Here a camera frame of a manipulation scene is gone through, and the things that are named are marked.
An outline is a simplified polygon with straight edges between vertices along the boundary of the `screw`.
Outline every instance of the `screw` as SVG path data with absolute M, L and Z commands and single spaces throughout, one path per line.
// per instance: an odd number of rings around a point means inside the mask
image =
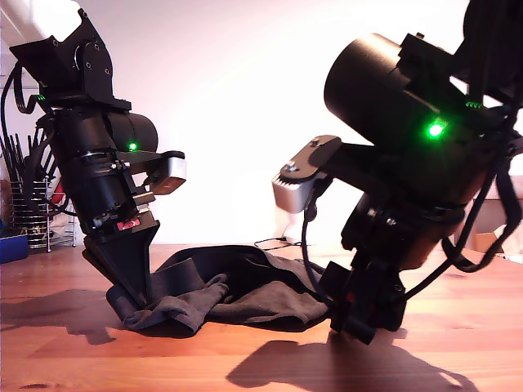
M 296 171 L 296 163 L 294 161 L 288 161 L 285 163 L 284 170 L 286 172 L 295 172 Z

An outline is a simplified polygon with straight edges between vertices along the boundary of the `dish rack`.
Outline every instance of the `dish rack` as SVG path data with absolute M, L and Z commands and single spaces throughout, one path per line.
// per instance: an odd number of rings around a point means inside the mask
M 44 181 L 35 181 L 34 190 L 40 194 L 45 195 L 46 199 L 58 196 L 60 200 L 65 194 L 63 192 L 51 192 L 50 183 L 47 179 Z M 12 191 L 12 214 L 11 223 L 13 229 L 21 230 L 27 233 L 27 240 L 29 249 L 43 249 L 47 252 L 55 245 L 76 245 L 76 238 L 74 232 L 75 217 L 64 213 L 53 217 L 40 216 L 33 212 L 26 204 L 24 195 L 22 194 L 22 184 L 20 182 L 11 182 Z M 38 208 L 42 213 L 49 213 L 51 210 L 49 204 L 42 201 L 40 198 L 32 199 L 37 203 Z M 72 205 L 67 207 L 68 211 L 73 212 Z

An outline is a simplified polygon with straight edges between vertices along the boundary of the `wooden surface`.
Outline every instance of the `wooden surface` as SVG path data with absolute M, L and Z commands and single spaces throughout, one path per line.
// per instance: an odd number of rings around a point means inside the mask
M 153 246 L 151 269 L 180 248 Z M 185 339 L 126 331 L 81 250 L 2 265 L 2 391 L 523 390 L 523 265 L 450 269 L 409 302 L 398 332 L 365 346 L 330 333 L 329 321 L 300 333 L 206 323 Z M 339 246 L 311 254 L 323 265 L 351 258 Z M 402 273 L 405 286 L 443 257 Z

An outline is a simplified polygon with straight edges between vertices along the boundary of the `black cable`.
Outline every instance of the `black cable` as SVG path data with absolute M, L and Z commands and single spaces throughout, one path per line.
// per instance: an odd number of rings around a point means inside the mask
M 495 244 L 489 248 L 481 262 L 477 265 L 468 265 L 466 267 L 461 267 L 457 261 L 458 258 L 461 256 L 462 250 L 465 248 L 465 245 L 467 243 L 468 236 L 470 235 L 472 231 L 472 225 L 474 224 L 474 221 L 477 218 L 478 213 L 480 212 L 481 205 L 485 201 L 486 195 L 489 192 L 490 186 L 492 185 L 492 182 L 494 181 L 494 178 L 496 177 L 499 168 L 504 164 L 505 160 L 507 159 L 506 153 L 507 153 L 507 147 L 508 142 L 510 141 L 510 137 L 512 134 L 512 129 L 514 127 L 514 124 L 517 120 L 517 112 L 519 111 L 519 102 L 523 99 L 523 80 L 518 85 L 516 94 L 514 95 L 514 98 L 512 100 L 512 105 L 510 108 L 510 111 L 508 113 L 507 118 L 503 121 L 502 129 L 502 143 L 498 148 L 498 151 L 496 155 L 494 156 L 494 162 L 487 171 L 487 175 L 485 176 L 485 180 L 483 181 L 483 185 L 481 186 L 480 193 L 478 194 L 476 201 L 472 205 L 472 209 L 470 213 L 468 214 L 467 221 L 465 223 L 465 226 L 463 227 L 463 231 L 459 235 L 458 243 L 456 244 L 456 247 L 454 249 L 451 249 L 451 256 L 442 264 L 440 265 L 436 270 L 434 270 L 430 275 L 428 275 L 422 282 L 420 282 L 417 286 L 409 290 L 407 293 L 405 293 L 404 296 L 402 296 L 397 301 L 394 301 L 394 303 L 401 302 L 401 301 L 408 301 L 410 298 L 415 296 L 416 294 L 420 293 L 421 290 L 423 290 L 425 287 L 427 287 L 429 284 L 434 282 L 441 274 L 443 274 L 451 265 L 456 266 L 458 270 L 461 270 L 462 272 L 472 273 L 477 272 L 479 270 L 482 270 L 485 268 L 494 258 L 493 252 L 497 251 L 498 246 L 503 243 L 503 241 L 512 233 L 512 231 L 515 229 L 515 227 L 508 228 L 503 231 L 503 235 L 498 238 Z M 444 242 L 442 243 L 444 246 L 449 247 L 450 240 L 447 238 L 444 239 Z
M 45 99 L 43 99 L 43 96 L 37 96 L 35 94 L 29 96 L 29 101 L 27 102 L 27 105 L 25 105 L 24 88 L 22 87 L 22 65 L 20 62 L 16 62 L 13 72 L 15 72 L 14 92 L 16 107 L 18 110 L 23 114 L 31 114 L 38 103 L 45 113 L 49 113 L 50 108 L 45 105 Z
M 305 204 L 305 209 L 303 212 L 303 226 L 302 226 L 302 255 L 303 255 L 303 264 L 307 272 L 307 276 L 311 281 L 312 287 L 315 289 L 316 294 L 320 297 L 321 301 L 324 302 L 328 307 L 332 306 L 333 302 L 325 295 L 323 288 L 321 288 L 320 283 L 316 280 L 314 276 L 314 271 L 312 269 L 312 263 L 309 260 L 309 252 L 307 250 L 307 226 L 309 222 L 314 220 L 316 217 L 316 200 L 324 194 L 325 190 L 333 183 L 331 177 L 325 177 L 324 179 L 315 180 L 315 183 L 312 186 L 311 193 Z
M 7 77 L 6 84 L 3 87 L 2 90 L 2 98 L 0 99 L 0 121 L 2 122 L 2 134 L 3 139 L 5 142 L 6 152 L 7 154 L 4 155 L 4 159 L 6 160 L 7 170 L 9 172 L 9 179 L 11 181 L 16 181 L 16 174 L 14 173 L 14 166 L 13 166 L 13 158 L 14 153 L 11 150 L 10 142 L 9 142 L 9 135 L 7 134 L 7 125 L 6 125 L 6 98 L 7 93 L 9 92 L 9 87 L 11 86 L 11 83 L 13 81 L 13 78 L 15 77 L 15 70 L 13 69 L 9 76 Z
M 258 246 L 259 243 L 266 243 L 268 241 L 281 241 L 281 242 L 286 242 L 286 244 L 284 244 L 280 247 L 269 247 L 269 248 L 263 248 L 263 247 Z M 299 241 L 297 243 L 290 243 L 289 241 L 287 241 L 286 237 L 274 237 L 274 238 L 263 239 L 261 241 L 256 241 L 254 243 L 254 246 L 257 247 L 258 249 L 262 249 L 263 251 L 274 251 L 276 249 L 283 249 L 284 247 L 299 247 L 301 244 L 302 243 Z
M 9 170 L 9 166 L 13 167 L 12 166 L 12 162 L 13 162 L 13 158 L 15 158 L 15 162 L 17 162 L 16 160 L 16 156 L 15 156 L 15 153 L 12 151 L 12 148 L 11 148 L 11 143 L 9 142 L 9 136 L 7 134 L 7 124 L 6 124 L 6 100 L 7 100 L 7 93 L 9 91 L 9 87 L 11 86 L 13 80 L 15 80 L 15 85 L 14 85 L 14 89 L 15 89 L 15 100 L 16 100 L 16 106 L 18 107 L 18 110 L 23 113 L 23 114 L 31 114 L 33 111 L 34 111 L 34 103 L 33 101 L 38 101 L 40 103 L 40 106 L 42 107 L 42 109 L 44 110 L 44 112 L 48 113 L 49 112 L 49 109 L 45 104 L 43 104 L 40 100 L 37 99 L 37 96 L 31 96 L 29 98 L 29 103 L 27 106 L 25 106 L 25 103 L 24 103 L 24 93 L 22 91 L 22 82 L 21 82 L 21 70 L 22 70 L 22 66 L 20 64 L 19 61 L 16 62 L 15 64 L 15 68 L 11 71 L 11 73 L 9 74 L 9 77 L 7 78 L 6 80 L 6 84 L 2 90 L 2 98 L 0 100 L 0 114 L 1 114 L 1 122 L 2 122 L 2 134 L 4 136 L 4 138 L 6 139 L 6 145 L 5 145 L 5 150 L 7 153 L 9 153 L 11 156 L 8 157 L 7 154 L 5 155 L 5 159 L 6 159 L 6 164 L 8 166 L 8 171 L 9 171 L 9 177 L 11 179 L 12 182 L 16 181 L 17 178 L 16 178 L 16 174 L 15 173 L 11 173 L 11 171 Z M 65 201 L 64 201 L 64 204 L 62 206 L 59 206 L 55 203 L 53 203 L 51 200 L 48 200 L 45 198 L 45 196 L 43 196 L 42 194 L 40 194 L 38 191 L 34 191 L 34 195 L 41 199 L 43 202 L 45 202 L 46 204 L 49 204 L 50 206 L 53 206 L 56 210 L 49 213 L 49 214 L 42 214 L 41 211 L 39 211 L 39 215 L 42 215 L 42 216 L 54 216 L 54 215 L 58 215 L 59 213 L 63 212 L 64 214 L 66 215 L 70 215 L 70 216 L 77 216 L 77 214 L 75 214 L 74 212 L 69 212 L 69 211 L 66 211 L 65 209 L 67 208 L 68 204 L 69 204 L 69 196 L 65 195 Z

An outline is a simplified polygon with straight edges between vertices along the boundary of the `black cloth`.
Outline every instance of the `black cloth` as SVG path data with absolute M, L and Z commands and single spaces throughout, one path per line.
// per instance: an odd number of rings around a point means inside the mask
M 317 279 L 324 269 L 313 265 Z M 250 246 L 197 247 L 179 251 L 151 274 L 152 305 L 139 310 L 113 286 L 107 301 L 131 330 L 174 320 L 196 333 L 209 321 L 277 325 L 295 330 L 328 310 L 316 295 L 301 260 Z

